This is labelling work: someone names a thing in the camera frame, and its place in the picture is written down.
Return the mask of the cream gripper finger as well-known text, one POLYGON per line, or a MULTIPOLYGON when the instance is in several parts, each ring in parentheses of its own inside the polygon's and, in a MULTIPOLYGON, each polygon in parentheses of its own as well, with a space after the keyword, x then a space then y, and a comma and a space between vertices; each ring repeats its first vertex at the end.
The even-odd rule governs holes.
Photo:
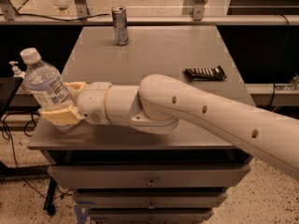
POLYGON ((87 86, 86 82, 65 82, 65 86, 73 102, 76 102, 81 91, 87 86))
POLYGON ((58 125, 75 125, 80 123, 82 118, 78 108, 73 105, 58 110, 42 110, 41 115, 47 121, 58 125))

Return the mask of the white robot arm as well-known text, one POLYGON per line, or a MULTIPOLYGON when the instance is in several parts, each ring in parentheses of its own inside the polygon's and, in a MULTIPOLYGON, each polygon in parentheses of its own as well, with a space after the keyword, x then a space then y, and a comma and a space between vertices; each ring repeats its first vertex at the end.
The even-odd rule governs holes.
POLYGON ((54 125, 123 125, 165 134, 186 120, 299 180, 299 120, 246 105, 163 75, 138 86, 70 82, 76 102, 50 108, 42 117, 54 125))

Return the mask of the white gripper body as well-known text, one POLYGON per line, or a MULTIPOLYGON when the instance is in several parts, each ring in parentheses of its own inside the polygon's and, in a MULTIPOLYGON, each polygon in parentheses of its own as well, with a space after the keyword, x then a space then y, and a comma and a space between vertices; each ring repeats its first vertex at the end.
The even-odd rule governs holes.
POLYGON ((77 107, 82 117, 93 125, 108 125, 106 96, 110 82, 94 82, 87 85, 78 95, 77 107))

